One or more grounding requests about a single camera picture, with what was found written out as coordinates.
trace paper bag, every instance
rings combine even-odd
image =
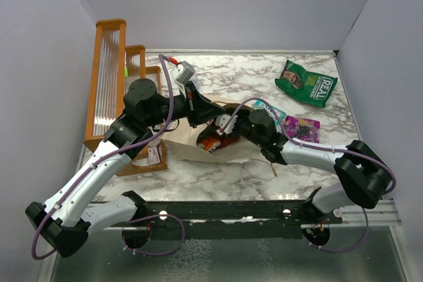
[[[212,102],[234,103],[228,98],[214,95],[204,95]],[[260,148],[250,141],[240,138],[238,142],[232,143],[222,149],[217,149],[211,153],[205,152],[197,147],[199,134],[207,127],[206,124],[191,128],[186,118],[181,119],[178,129],[162,134],[162,140],[169,145],[176,155],[182,160],[193,160],[216,163],[243,163],[250,159],[262,157]]]

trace marble surface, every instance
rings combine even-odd
[[[326,108],[300,104],[274,84],[287,59],[308,71],[339,77],[331,55],[168,55],[179,61],[186,60],[195,67],[202,94],[214,94],[239,102],[259,96],[289,115],[319,120],[321,143],[341,145],[358,138],[340,81]],[[157,54],[148,54],[146,65],[160,65]],[[167,87],[163,87],[162,93],[167,93]],[[278,174],[275,177],[271,168],[260,161],[204,163],[179,160],[169,147],[167,153],[166,171],[114,176],[95,199],[116,199],[129,190],[147,201],[303,199],[317,186],[328,186],[337,181],[335,175],[306,166],[275,164]],[[86,149],[83,161],[90,156],[91,152]]]

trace label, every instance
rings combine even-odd
[[[315,100],[323,100],[327,97],[330,88],[332,87],[333,80],[327,77],[319,77],[316,85],[311,91],[310,97]]]
[[[299,118],[299,119],[298,119],[298,123],[299,123],[300,125],[306,125],[306,126],[309,126],[309,127],[313,127],[313,126],[314,126],[314,124],[313,124],[313,123],[311,123],[309,120],[302,119],[302,118]]]
[[[160,152],[159,152],[159,146],[154,148],[148,148],[148,160],[150,164],[157,164],[161,162],[160,159]]]

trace white connector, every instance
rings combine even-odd
[[[175,84],[178,86],[179,91],[185,95],[185,84],[192,78],[195,74],[195,70],[191,64],[187,61],[182,61],[176,67],[171,70],[172,78]]]
[[[235,122],[237,121],[238,116],[234,116],[234,118],[231,120],[229,125],[225,128],[225,130],[223,130],[223,127],[225,127],[230,117],[231,117],[230,115],[224,114],[216,118],[215,125],[220,128],[216,131],[218,135],[223,135],[224,133],[229,135],[230,133],[232,133],[232,130],[235,127]]]

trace white wall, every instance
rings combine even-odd
[[[366,0],[87,0],[153,49],[339,50]]]
[[[423,278],[422,17],[423,0],[369,0],[339,63],[363,139],[398,176],[393,197]]]
[[[78,0],[0,0],[0,281],[35,281],[24,214],[73,175],[95,26]]]

